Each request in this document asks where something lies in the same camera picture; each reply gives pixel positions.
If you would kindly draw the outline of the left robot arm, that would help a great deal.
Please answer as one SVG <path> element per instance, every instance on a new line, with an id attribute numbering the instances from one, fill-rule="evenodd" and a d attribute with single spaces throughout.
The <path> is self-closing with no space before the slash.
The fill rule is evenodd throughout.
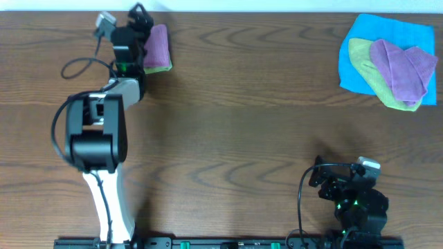
<path id="1" fill-rule="evenodd" d="M 91 190 L 100 222 L 96 239 L 55 241 L 55 248 L 143 248 L 129 212 L 123 189 L 122 169 L 127 157 L 125 110 L 145 95 L 144 47 L 151 35 L 153 18 L 141 3 L 128 12 L 129 21 L 118 27 L 116 18 L 101 12 L 94 35 L 108 39 L 115 60 L 105 67 L 108 83 L 101 89 L 68 97 L 60 107 L 66 111 L 65 148 L 52 139 L 56 153 L 82 172 Z"/>

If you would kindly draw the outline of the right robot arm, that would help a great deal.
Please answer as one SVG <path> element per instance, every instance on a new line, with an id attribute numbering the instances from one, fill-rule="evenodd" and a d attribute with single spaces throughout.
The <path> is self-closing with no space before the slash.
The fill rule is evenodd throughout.
<path id="1" fill-rule="evenodd" d="M 374 188 L 380 174 L 381 164 L 371 158 L 331 163 L 316 157 L 309 186 L 319 186 L 318 196 L 334 203 L 334 216 L 346 242 L 367 239 L 375 243 L 381 236 L 389 200 Z"/>

